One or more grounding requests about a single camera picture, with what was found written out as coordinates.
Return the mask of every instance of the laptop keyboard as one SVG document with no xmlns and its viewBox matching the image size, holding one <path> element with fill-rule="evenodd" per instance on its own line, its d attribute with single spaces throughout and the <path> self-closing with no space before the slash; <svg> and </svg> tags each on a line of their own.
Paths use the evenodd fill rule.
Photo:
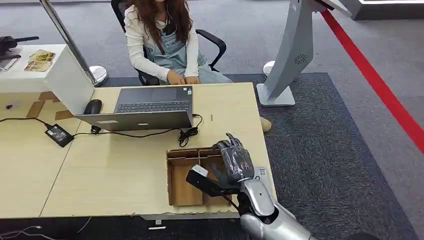
<svg viewBox="0 0 424 240">
<path fill-rule="evenodd" d="M 188 111 L 190 101 L 164 101 L 164 102 L 143 102 L 119 104 L 117 113 L 143 113 L 143 112 L 164 112 L 164 111 Z"/>
</svg>

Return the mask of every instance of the gray carpet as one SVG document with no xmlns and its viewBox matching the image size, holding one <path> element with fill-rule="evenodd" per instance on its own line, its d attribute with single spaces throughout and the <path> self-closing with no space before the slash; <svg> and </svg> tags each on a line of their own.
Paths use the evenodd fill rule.
<svg viewBox="0 0 424 240">
<path fill-rule="evenodd" d="M 261 74 L 228 77 L 235 82 L 264 80 Z M 138 84 L 135 77 L 111 78 L 105 87 Z M 273 123 L 265 141 L 278 201 L 320 240 L 345 239 L 357 232 L 382 240 L 417 240 L 328 74 L 304 73 L 291 89 L 296 106 L 259 108 Z M 62 238 L 85 220 L 1 220 L 0 231 L 37 224 Z M 148 231 L 151 222 L 140 217 L 95 217 L 76 239 L 248 239 L 237 220 L 163 223 L 166 230 Z"/>
</svg>

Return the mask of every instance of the speaker grille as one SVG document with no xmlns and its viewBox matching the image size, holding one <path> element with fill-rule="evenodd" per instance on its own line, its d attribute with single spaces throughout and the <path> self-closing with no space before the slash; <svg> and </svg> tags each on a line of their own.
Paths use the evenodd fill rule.
<svg viewBox="0 0 424 240">
<path fill-rule="evenodd" d="M 294 63 L 295 64 L 303 64 L 308 59 L 308 56 L 304 53 L 301 53 L 294 57 Z"/>
</svg>

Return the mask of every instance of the power adapter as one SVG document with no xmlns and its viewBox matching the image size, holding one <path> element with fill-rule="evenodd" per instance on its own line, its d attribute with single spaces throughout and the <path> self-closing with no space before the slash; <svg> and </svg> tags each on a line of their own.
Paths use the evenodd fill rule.
<svg viewBox="0 0 424 240">
<path fill-rule="evenodd" d="M 74 136 L 69 134 L 69 132 L 67 132 L 65 129 L 63 129 L 57 124 L 48 127 L 48 130 L 45 131 L 45 134 L 47 134 L 47 136 L 49 136 L 62 148 L 64 148 L 66 145 L 72 142 L 72 140 L 74 140 Z"/>
</svg>

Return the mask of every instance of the pole base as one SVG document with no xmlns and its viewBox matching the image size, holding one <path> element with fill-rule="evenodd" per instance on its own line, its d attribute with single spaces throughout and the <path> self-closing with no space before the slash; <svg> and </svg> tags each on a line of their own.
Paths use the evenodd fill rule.
<svg viewBox="0 0 424 240">
<path fill-rule="evenodd" d="M 106 69 L 102 66 L 91 66 L 90 72 L 94 76 L 94 87 L 100 87 L 108 79 L 108 73 L 106 72 Z"/>
<path fill-rule="evenodd" d="M 260 105 L 263 107 L 287 107 L 287 106 L 294 106 L 295 99 L 293 98 L 292 90 L 290 90 L 290 87 L 288 86 L 280 96 L 278 96 L 274 101 L 267 100 L 267 88 L 264 86 L 263 83 L 259 83 L 256 85 L 257 89 L 257 95 L 259 96 L 259 102 Z"/>
<path fill-rule="evenodd" d="M 276 61 L 269 61 L 263 66 L 262 72 L 266 78 L 268 78 L 268 76 L 270 75 L 275 63 Z"/>
</svg>

